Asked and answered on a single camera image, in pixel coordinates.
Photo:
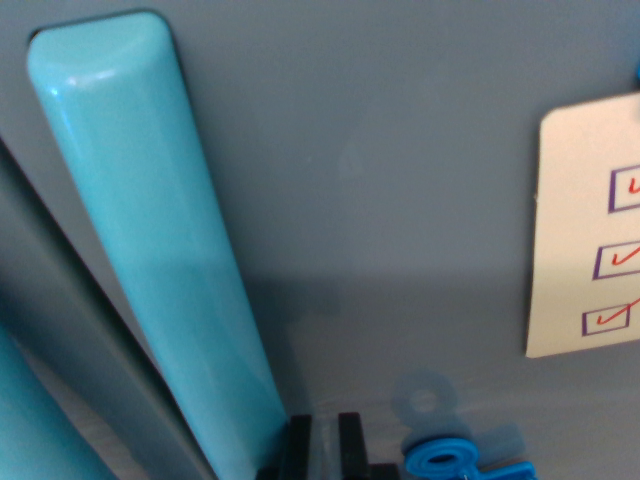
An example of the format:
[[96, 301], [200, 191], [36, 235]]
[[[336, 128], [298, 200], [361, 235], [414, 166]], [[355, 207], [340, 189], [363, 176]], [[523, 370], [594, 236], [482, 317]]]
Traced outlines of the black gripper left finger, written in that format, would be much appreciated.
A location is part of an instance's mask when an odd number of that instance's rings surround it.
[[292, 416], [278, 467], [259, 470], [259, 480], [307, 480], [312, 433], [312, 416]]

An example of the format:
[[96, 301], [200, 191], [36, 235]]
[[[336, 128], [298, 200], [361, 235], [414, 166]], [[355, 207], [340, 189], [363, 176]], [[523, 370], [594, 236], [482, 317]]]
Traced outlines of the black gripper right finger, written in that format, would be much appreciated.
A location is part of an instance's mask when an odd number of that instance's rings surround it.
[[342, 479], [391, 480], [400, 478], [398, 467], [394, 463], [369, 463], [359, 413], [340, 413], [338, 415], [338, 430]]

